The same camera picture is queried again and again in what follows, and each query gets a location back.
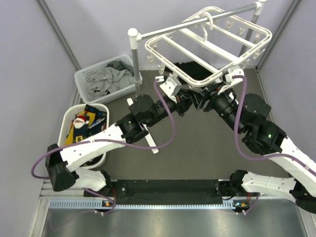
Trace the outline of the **white clip sock hanger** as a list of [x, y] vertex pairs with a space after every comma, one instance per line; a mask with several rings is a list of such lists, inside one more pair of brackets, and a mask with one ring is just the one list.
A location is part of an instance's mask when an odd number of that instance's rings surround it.
[[[264, 46], [267, 45], [272, 39], [272, 32], [253, 22], [239, 17], [239, 14], [252, 10], [256, 16], [259, 16], [261, 14], [262, 8], [263, 3], [261, 1], [257, 1], [251, 5], [232, 11], [224, 11], [218, 7], [210, 6], [200, 10], [196, 14], [183, 21], [181, 24], [142, 34], [139, 35], [138, 38], [141, 40], [146, 40], [145, 49], [150, 53], [150, 56], [158, 59], [162, 66], [167, 66], [176, 76], [181, 77], [189, 85], [193, 87], [203, 87], [216, 81], [229, 68], [241, 66], [246, 63], [250, 57], [256, 59], [262, 52], [264, 52]], [[249, 37], [242, 38], [241, 33], [231, 33], [230, 28], [234, 22], [240, 23], [243, 28], [248, 28], [260, 35], [263, 35], [263, 39], [260, 41], [251, 42]], [[245, 46], [246, 51], [240, 56], [234, 56], [233, 54], [209, 41], [208, 31], [220, 32], [221, 34]], [[206, 63], [197, 55], [193, 54], [188, 49], [172, 40], [169, 35], [174, 32], [182, 33], [184, 36], [193, 40], [202, 48], [227, 60], [228, 64], [217, 69], [214, 66]], [[213, 75], [201, 81], [194, 80], [156, 50], [156, 43], [160, 40], [164, 40], [167, 44], [184, 53], [190, 59], [211, 71]]]

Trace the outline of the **navy yellow patch sock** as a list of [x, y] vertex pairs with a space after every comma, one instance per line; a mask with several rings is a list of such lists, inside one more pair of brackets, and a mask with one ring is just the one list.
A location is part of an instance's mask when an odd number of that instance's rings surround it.
[[73, 123], [64, 145], [80, 142], [88, 137], [88, 124]]

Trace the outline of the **navy santa sock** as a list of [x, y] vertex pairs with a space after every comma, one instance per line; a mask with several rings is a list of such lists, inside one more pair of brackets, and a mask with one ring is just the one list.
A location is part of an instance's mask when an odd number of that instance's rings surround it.
[[89, 117], [86, 116], [77, 116], [73, 120], [73, 127], [74, 129], [87, 129], [89, 124]]

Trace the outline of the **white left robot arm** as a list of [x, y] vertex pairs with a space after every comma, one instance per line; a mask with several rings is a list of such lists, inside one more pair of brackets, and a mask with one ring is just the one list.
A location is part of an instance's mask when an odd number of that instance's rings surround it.
[[65, 149], [56, 144], [50, 146], [48, 151], [51, 153], [45, 160], [45, 166], [53, 190], [60, 192], [76, 187], [108, 195], [112, 190], [109, 175], [105, 171], [84, 168], [83, 164], [111, 150], [140, 141], [148, 135], [145, 127], [154, 126], [172, 112], [183, 115], [192, 103], [192, 94], [187, 89], [180, 89], [175, 100], [163, 96], [154, 102], [149, 95], [140, 95], [129, 106], [130, 113], [107, 129]]

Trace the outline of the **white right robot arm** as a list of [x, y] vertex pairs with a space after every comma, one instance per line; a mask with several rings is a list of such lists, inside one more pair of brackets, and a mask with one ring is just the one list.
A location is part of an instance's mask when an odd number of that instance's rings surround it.
[[[269, 159], [290, 175], [276, 178], [237, 170], [225, 185], [229, 195], [266, 194], [289, 200], [310, 213], [316, 212], [316, 163], [285, 131], [267, 119], [271, 107], [262, 97], [243, 93], [237, 100], [232, 89], [220, 92], [220, 87], [212, 85], [194, 93], [193, 104], [197, 110], [214, 110], [224, 120], [234, 132], [235, 145], [241, 156], [251, 161]], [[242, 143], [258, 157], [249, 157], [240, 151], [240, 134], [245, 135]]]

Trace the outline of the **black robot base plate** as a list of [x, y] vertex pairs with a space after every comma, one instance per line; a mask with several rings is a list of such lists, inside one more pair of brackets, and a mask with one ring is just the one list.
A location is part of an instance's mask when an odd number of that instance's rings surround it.
[[120, 205], [222, 204], [216, 180], [117, 180], [99, 193]]

